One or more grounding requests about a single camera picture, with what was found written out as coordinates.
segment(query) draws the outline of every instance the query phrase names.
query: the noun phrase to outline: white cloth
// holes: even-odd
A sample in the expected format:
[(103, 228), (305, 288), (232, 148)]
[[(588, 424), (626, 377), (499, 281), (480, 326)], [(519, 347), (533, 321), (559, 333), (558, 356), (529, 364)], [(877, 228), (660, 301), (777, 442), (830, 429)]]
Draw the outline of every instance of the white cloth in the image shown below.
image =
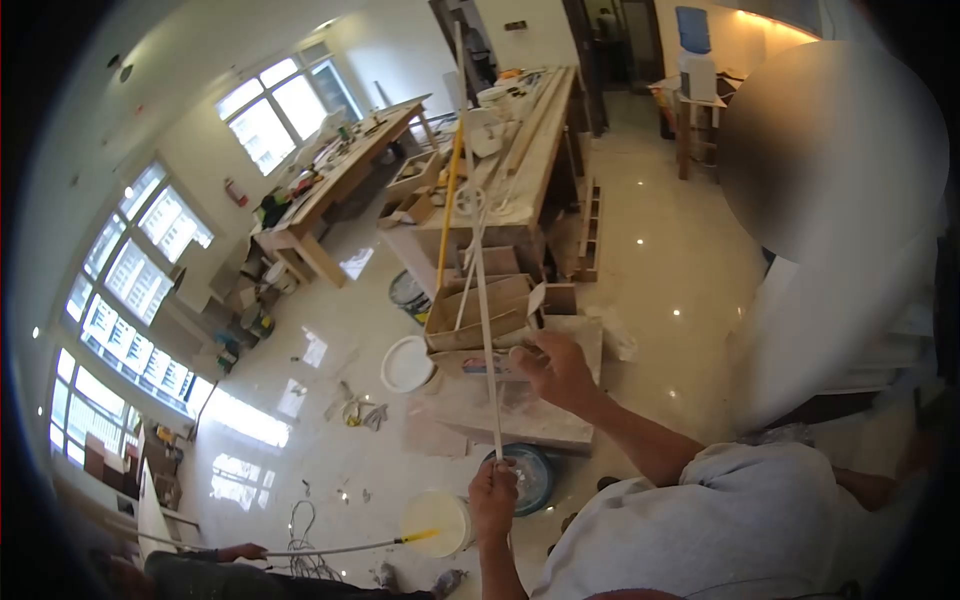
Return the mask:
[(621, 481), (594, 496), (547, 559), (532, 599), (617, 589), (767, 600), (824, 591), (841, 492), (827, 457), (803, 444), (716, 444), (680, 485)]

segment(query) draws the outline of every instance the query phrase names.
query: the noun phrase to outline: electrical wire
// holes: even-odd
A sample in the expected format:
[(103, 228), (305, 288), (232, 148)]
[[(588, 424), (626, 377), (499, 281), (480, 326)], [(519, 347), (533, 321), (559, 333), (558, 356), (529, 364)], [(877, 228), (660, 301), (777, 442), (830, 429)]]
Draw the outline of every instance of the electrical wire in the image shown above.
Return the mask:
[[(306, 524), (306, 527), (303, 529), (303, 535), (300, 537), (296, 536), (296, 521), (297, 521), (297, 509), (300, 505), (306, 505), (310, 507), (310, 522)], [(313, 527), (313, 522), (317, 520), (317, 508), (313, 505), (313, 502), (309, 500), (301, 500), (294, 505), (293, 511), (290, 512), (290, 524), (287, 526), (287, 531), (290, 534), (290, 542), (287, 543), (287, 550), (292, 552), (298, 550), (316, 550), (316, 548), (310, 544), (308, 538), (310, 534), (310, 528)], [(314, 579), (329, 579), (332, 581), (343, 582), (344, 578), (340, 575), (339, 572), (330, 568), (330, 566), (324, 560), (323, 555), (313, 554), (313, 555), (299, 555), (290, 557), (290, 574), (294, 577), (312, 577)]]

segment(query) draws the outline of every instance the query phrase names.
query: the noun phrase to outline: cardboard box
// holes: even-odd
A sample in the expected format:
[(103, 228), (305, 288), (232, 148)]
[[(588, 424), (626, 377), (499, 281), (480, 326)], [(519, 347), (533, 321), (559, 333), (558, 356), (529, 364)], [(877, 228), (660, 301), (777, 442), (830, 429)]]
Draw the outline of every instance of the cardboard box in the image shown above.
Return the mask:
[(404, 200), (388, 200), (380, 211), (376, 226), (381, 229), (394, 228), (397, 225), (419, 225), (433, 214), (436, 206), (430, 202), (430, 190), (424, 186), (418, 188)]
[[(493, 351), (494, 374), (498, 381), (526, 381), (527, 376), (510, 360), (508, 349)], [(483, 349), (453, 350), (430, 355), (437, 368), (451, 377), (464, 375), (487, 375), (487, 359)]]
[[(464, 291), (463, 281), (440, 289), (423, 326), (423, 339), (432, 352), (483, 348), (479, 293), (472, 282)], [(528, 326), (543, 301), (542, 289), (532, 293), (532, 281), (525, 275), (487, 277), (491, 337), (495, 339)], [(468, 294), (460, 328), (454, 330), (460, 300)]]
[[(413, 177), (403, 178), (403, 172), (406, 171), (408, 167), (417, 164), (421, 164), (423, 170)], [(407, 158), (406, 162), (403, 163), (403, 166), (400, 167), (400, 170), (396, 173), (394, 180), (386, 187), (387, 202), (403, 201), (409, 197), (410, 194), (413, 194), (416, 190), (424, 186), (429, 187), (430, 190), (433, 191), (433, 188), (437, 186), (437, 179), (440, 176), (442, 167), (440, 153), (436, 150)]]

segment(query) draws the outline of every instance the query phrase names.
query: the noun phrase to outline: worker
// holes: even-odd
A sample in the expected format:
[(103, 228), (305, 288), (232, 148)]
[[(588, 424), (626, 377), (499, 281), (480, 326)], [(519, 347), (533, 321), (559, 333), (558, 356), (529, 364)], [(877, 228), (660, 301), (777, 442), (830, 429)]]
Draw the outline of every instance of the worker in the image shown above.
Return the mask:
[[(525, 348), (510, 357), (534, 391), (609, 436), (642, 476), (614, 480), (573, 518), (531, 598), (851, 597), (819, 595), (828, 581), (844, 584), (831, 572), (843, 513), (879, 509), (893, 480), (833, 469), (804, 444), (704, 447), (601, 392), (569, 337), (540, 331), (533, 341), (545, 358)], [(484, 600), (527, 598), (507, 545), (515, 502), (510, 465), (482, 465), (469, 506)]]
[(380, 566), (379, 589), (362, 589), (328, 579), (289, 577), (251, 564), (236, 564), (238, 558), (265, 559), (266, 548), (244, 543), (204, 552), (155, 551), (143, 571), (120, 557), (94, 552), (91, 557), (118, 598), (123, 600), (445, 600), (456, 589), (464, 572), (450, 569), (430, 591), (400, 593), (396, 572), (387, 563)]

